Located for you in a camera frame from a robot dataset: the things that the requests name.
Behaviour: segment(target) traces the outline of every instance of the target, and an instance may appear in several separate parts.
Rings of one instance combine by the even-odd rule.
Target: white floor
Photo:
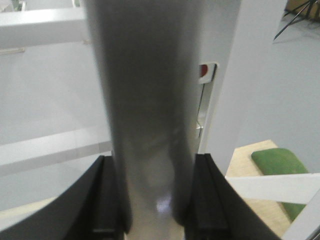
[[[320,23],[301,21],[274,41],[237,147],[272,139],[294,152],[310,172],[320,172],[319,57]]]

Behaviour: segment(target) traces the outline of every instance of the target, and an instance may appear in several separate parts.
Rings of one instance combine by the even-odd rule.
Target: wooden platform
[[[255,151],[277,147],[273,141],[265,140],[236,148],[233,152],[226,177],[262,176],[262,172],[251,159],[251,154]],[[244,198],[244,201],[279,237],[281,237],[291,225],[291,221],[282,204],[271,200]]]

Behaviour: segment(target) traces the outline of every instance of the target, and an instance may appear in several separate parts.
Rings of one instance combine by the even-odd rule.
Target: silver cylindrical post
[[[130,240],[184,235],[201,2],[86,1]]]

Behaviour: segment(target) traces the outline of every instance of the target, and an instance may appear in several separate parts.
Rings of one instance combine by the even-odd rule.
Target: white beam
[[[87,40],[81,7],[0,14],[0,49]]]
[[[107,143],[107,149],[99,149],[99,144],[101,143]],[[96,145],[95,154],[112,150],[109,130],[106,125],[82,128],[1,145],[0,168],[7,164],[92,145]]]
[[[320,173],[227,177],[243,198],[307,204],[320,189]]]
[[[293,221],[283,240],[307,240],[320,227],[320,190]]]

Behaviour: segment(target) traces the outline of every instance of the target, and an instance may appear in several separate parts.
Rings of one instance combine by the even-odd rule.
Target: green seat pad
[[[255,151],[251,158],[264,175],[306,174],[308,170],[294,153],[285,148]],[[295,220],[306,205],[282,203],[291,221]]]

